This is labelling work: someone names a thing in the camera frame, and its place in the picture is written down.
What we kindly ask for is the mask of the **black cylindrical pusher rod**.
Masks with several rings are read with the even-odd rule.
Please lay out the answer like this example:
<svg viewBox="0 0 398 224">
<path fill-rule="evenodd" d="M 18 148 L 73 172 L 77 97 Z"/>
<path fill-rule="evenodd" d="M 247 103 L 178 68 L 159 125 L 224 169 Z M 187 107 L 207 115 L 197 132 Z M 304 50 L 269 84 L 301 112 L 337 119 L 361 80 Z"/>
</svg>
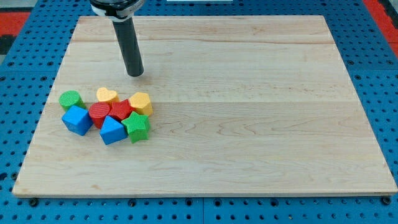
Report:
<svg viewBox="0 0 398 224">
<path fill-rule="evenodd" d="M 142 75 L 144 66 L 132 18 L 122 22 L 113 22 L 113 27 L 127 74 L 131 77 Z"/>
</svg>

